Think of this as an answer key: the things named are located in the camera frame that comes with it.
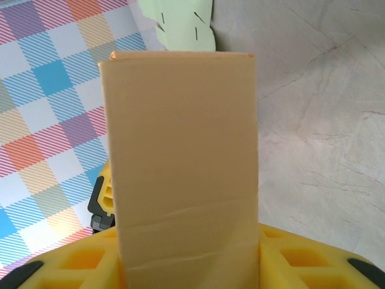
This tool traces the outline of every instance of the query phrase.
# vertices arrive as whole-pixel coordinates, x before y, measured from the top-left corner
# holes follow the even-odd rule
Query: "light green paper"
[[[215,51],[212,0],[139,0],[139,5],[158,23],[156,35],[168,50]]]

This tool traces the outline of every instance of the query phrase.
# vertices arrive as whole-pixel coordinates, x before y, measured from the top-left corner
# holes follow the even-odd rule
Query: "checkered cloth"
[[[88,199],[107,160],[97,62],[146,49],[140,30],[153,45],[134,10],[127,0],[0,10],[0,278],[90,233]]]

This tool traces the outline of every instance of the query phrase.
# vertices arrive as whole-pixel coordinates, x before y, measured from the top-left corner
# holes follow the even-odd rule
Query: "yellow foam grid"
[[[260,224],[260,289],[377,288],[348,262],[366,259]],[[32,259],[45,264],[20,289],[124,288],[111,228]]]

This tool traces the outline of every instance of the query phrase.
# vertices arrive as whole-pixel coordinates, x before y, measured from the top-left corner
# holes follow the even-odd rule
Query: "foam block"
[[[112,58],[99,66],[128,288],[257,288],[254,56]]]

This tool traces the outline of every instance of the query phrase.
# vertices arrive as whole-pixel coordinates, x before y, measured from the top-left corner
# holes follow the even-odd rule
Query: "blue square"
[[[6,267],[31,254],[19,233],[0,239],[0,262]]]
[[[107,161],[106,151],[98,138],[83,143],[73,149],[84,170],[99,167]]]
[[[0,209],[0,224],[0,239],[3,239],[8,235],[16,233],[17,231],[4,209]]]
[[[33,69],[38,83],[46,96],[52,95],[72,86],[61,60],[57,60]]]
[[[139,32],[119,38],[115,42],[119,50],[146,50],[146,45]]]
[[[48,96],[48,101],[60,122],[85,113],[84,106],[73,87]]]
[[[99,68],[89,51],[83,51],[63,59],[73,85],[99,77]]]
[[[71,206],[91,197],[93,187],[85,173],[60,183]]]
[[[5,78],[3,83],[18,107],[45,97],[31,70]]]
[[[32,68],[60,59],[47,32],[19,39],[18,42]]]
[[[44,219],[42,211],[33,196],[20,200],[4,210],[17,230],[24,229]]]
[[[101,165],[101,166],[98,166],[98,167],[94,167],[93,169],[90,169],[90,170],[86,171],[85,174],[87,175],[88,179],[90,180],[90,183],[93,186],[95,186],[96,179],[99,176],[100,172],[102,171],[103,166],[104,165]]]

